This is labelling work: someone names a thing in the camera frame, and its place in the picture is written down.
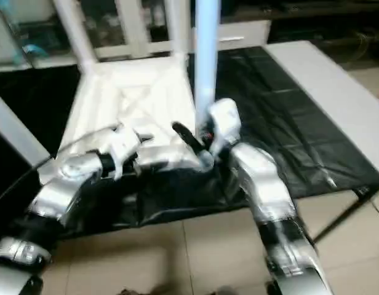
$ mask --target shelf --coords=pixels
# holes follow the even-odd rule
[[[323,15],[358,14],[379,12],[379,3],[355,2],[305,2],[281,3],[281,8],[265,6],[240,6],[234,15],[222,17],[222,23],[247,22],[251,20],[279,20],[286,18],[317,17]]]
[[[269,42],[269,44],[291,42],[291,41],[300,41],[300,40],[280,39],[280,40],[274,40],[273,42]],[[356,44],[361,43],[361,40],[357,36],[346,36],[346,37],[335,38],[335,39],[307,39],[307,41],[310,41],[311,43],[313,43],[315,46],[319,48],[356,45]],[[367,36],[367,42],[371,42],[371,43],[379,42],[379,35]]]

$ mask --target black cable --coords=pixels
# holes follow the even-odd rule
[[[41,168],[44,164],[46,164],[49,160],[51,160],[52,158],[56,157],[59,153],[69,149],[71,146],[73,146],[74,144],[78,143],[79,141],[87,138],[87,137],[90,137],[96,133],[99,133],[101,131],[104,131],[104,130],[111,130],[111,129],[114,129],[114,128],[117,128],[118,125],[112,125],[112,126],[107,126],[107,127],[103,127],[101,129],[98,129],[96,131],[92,131],[92,132],[89,132],[89,133],[86,133],[85,135],[82,135],[80,138],[66,144],[65,146],[63,146],[61,149],[59,149],[57,152],[51,154],[50,156],[48,156],[47,158],[45,158],[44,160],[41,160],[38,164],[36,164],[35,166],[32,166],[28,171],[24,172],[24,174],[22,174],[19,178],[17,178],[16,181],[14,181],[1,195],[0,195],[0,200],[2,200],[3,197],[5,197],[8,193],[10,193],[12,190],[15,189],[15,187],[17,187],[29,174],[31,174],[32,172],[34,172],[35,170],[37,170],[38,168]]]

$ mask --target table leg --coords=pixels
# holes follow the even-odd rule
[[[336,227],[341,225],[363,205],[365,205],[371,198],[379,192],[379,184],[372,184],[369,186],[363,186],[353,190],[358,196],[358,200],[349,206],[344,212],[337,216],[328,226],[321,230],[319,234],[313,239],[314,243],[318,243],[324,237],[326,237]]]

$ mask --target blue pole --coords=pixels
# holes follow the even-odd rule
[[[199,135],[215,99],[221,0],[196,0],[195,118]]]

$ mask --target white metal frame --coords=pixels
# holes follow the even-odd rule
[[[80,19],[78,7],[73,0],[54,0],[55,8],[70,40],[80,68],[85,71],[97,62],[86,29]]]
[[[50,156],[50,153],[24,126],[21,120],[0,97],[0,134],[29,163],[36,166]],[[54,161],[38,169],[39,178],[45,183],[55,171]]]
[[[140,0],[116,0],[116,4],[127,44],[98,48],[99,57],[125,54],[145,57],[160,51],[171,51],[171,56],[97,63],[82,75],[62,145],[124,119],[131,125],[141,121],[143,128],[150,128],[154,140],[145,148],[169,143],[181,147],[183,143],[171,129],[171,121],[178,120],[192,131],[195,126],[194,104],[184,67],[190,35],[189,0],[166,0],[170,36],[166,42],[150,42]],[[95,147],[93,144],[93,140],[84,141],[68,152],[82,152]]]
[[[189,0],[166,0],[167,7],[167,19],[168,19],[168,31],[170,36],[170,41],[166,42],[150,42],[150,37],[148,36],[148,32],[145,28],[142,19],[142,5],[140,0],[116,0],[116,4],[118,5],[118,12],[121,18],[121,23],[123,26],[124,34],[126,34],[126,38],[128,39],[128,45],[119,45],[114,47],[103,47],[93,49],[92,44],[89,41],[87,31],[83,26],[81,20],[81,14],[79,12],[79,7],[76,5],[74,0],[54,0],[54,4],[57,10],[57,13],[62,21],[64,29],[68,35],[68,39],[70,40],[70,44],[73,48],[73,52],[77,58],[78,65],[80,70],[83,72],[82,80],[80,82],[81,85],[84,84],[84,81],[89,81],[89,77],[94,77],[93,79],[98,80],[98,76],[100,75],[100,71],[115,71],[114,67],[111,65],[117,65],[120,68],[126,67],[129,65],[126,62],[118,62],[118,63],[99,63],[97,60],[97,55],[99,57],[114,57],[118,55],[132,55],[133,57],[145,57],[151,52],[160,52],[160,51],[172,51],[172,57],[169,59],[177,61],[182,64],[184,60],[184,56],[188,52],[188,37],[190,31],[189,25]],[[177,65],[176,62],[171,63],[169,60],[160,61],[163,63],[167,63],[167,65]],[[49,67],[49,66],[58,66],[58,65],[70,65],[75,63],[76,60],[67,57],[64,59],[55,59],[55,60],[45,60],[37,62],[38,67]],[[150,67],[154,67],[154,62],[148,60],[146,63]],[[16,67],[6,68],[5,70],[16,70]],[[184,75],[184,68],[180,67],[178,73]],[[87,83],[87,87],[90,88],[86,92],[89,93],[92,91],[93,84]],[[184,93],[186,93],[184,103],[191,104],[191,100],[188,100],[188,95],[190,93],[189,86],[183,83],[183,85],[176,85],[176,89],[185,89]],[[84,94],[84,87],[81,87],[81,97],[85,97],[86,100],[91,95],[95,95],[94,93],[89,93],[88,95]],[[68,141],[70,139],[74,140],[79,132],[75,132],[72,134],[74,129],[77,127],[75,125],[81,125],[82,128],[86,128],[84,124],[80,124],[79,119],[84,121],[87,116],[82,113],[78,113],[77,109],[84,109],[85,105],[90,106],[90,101],[77,100],[74,103],[74,107],[72,108],[72,112],[70,117],[75,117],[74,119],[69,119],[65,136],[63,142]],[[97,105],[90,106],[91,108],[98,108]],[[32,135],[32,133],[27,129],[26,126],[18,119],[18,117],[10,110],[9,107],[2,101],[0,98],[0,134],[11,144],[13,147],[22,155],[22,157],[30,164],[36,165],[40,160],[45,159],[49,156],[47,150],[43,147],[43,145]],[[50,175],[54,171],[54,163],[49,162],[49,164],[41,167],[38,172],[40,175],[41,182],[46,182]]]

